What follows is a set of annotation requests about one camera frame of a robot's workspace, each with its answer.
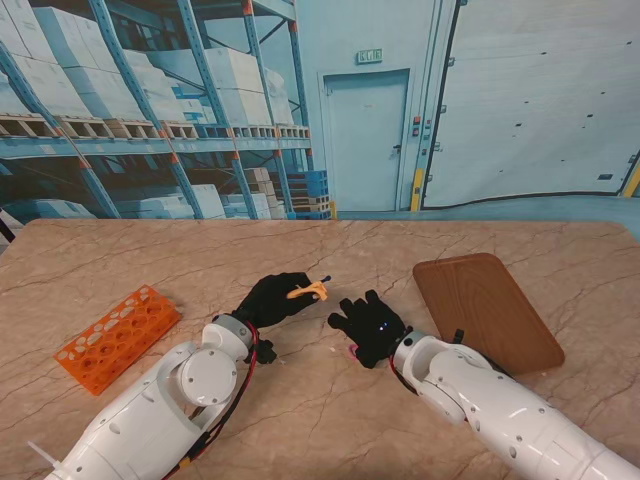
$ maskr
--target orange object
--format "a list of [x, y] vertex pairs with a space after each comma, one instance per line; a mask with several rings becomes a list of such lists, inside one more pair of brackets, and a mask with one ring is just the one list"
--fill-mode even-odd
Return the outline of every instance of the orange object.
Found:
[[87, 390], [100, 395], [180, 317], [173, 302], [143, 285], [54, 358]]
[[311, 285], [305, 288], [297, 288], [295, 290], [287, 293], [287, 298], [291, 300], [292, 298], [297, 298], [300, 295], [304, 295], [305, 293], [313, 293], [320, 297], [320, 300], [323, 302], [329, 298], [329, 292], [327, 292], [327, 287], [324, 286], [323, 282], [313, 282]]

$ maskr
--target black glove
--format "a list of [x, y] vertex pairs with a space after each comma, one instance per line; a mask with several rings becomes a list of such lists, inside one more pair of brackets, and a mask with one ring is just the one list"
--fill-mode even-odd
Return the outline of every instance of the black glove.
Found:
[[287, 298], [287, 293], [309, 285], [309, 277], [302, 272], [268, 275], [255, 284], [231, 315], [256, 328], [270, 327], [317, 301], [312, 293]]
[[354, 303], [345, 298], [340, 308], [347, 318], [332, 313], [329, 326], [342, 330], [356, 342], [356, 357], [366, 368], [373, 368], [378, 361], [389, 356], [394, 344], [405, 334], [400, 317], [383, 303], [374, 290], [364, 294], [367, 301], [359, 298]]

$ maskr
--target door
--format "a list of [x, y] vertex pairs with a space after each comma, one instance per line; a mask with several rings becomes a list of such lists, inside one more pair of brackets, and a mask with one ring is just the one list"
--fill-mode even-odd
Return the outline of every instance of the door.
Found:
[[409, 70], [324, 77], [339, 211], [396, 209]]

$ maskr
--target brown cutting board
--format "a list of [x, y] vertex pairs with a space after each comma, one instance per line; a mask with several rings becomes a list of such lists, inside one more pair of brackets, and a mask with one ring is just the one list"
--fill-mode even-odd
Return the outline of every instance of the brown cutting board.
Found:
[[462, 343], [511, 375], [564, 362], [564, 352], [500, 259], [489, 253], [417, 264], [413, 277], [440, 336]]

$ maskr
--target table surface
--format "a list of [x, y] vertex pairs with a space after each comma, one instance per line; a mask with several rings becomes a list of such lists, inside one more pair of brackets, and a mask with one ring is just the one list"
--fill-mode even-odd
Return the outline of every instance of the table surface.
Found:
[[[0, 479], [49, 469], [93, 417], [171, 346], [199, 341], [261, 277], [331, 275], [330, 298], [263, 337], [259, 366], [223, 435], [176, 480], [519, 478], [474, 437], [412, 397], [386, 365], [359, 366], [326, 323], [344, 297], [375, 288], [436, 333], [411, 275], [425, 260], [490, 252], [507, 265], [566, 353], [519, 380], [640, 464], [640, 245], [616, 224], [39, 220], [0, 256]], [[148, 283], [183, 319], [99, 397], [52, 355]]]

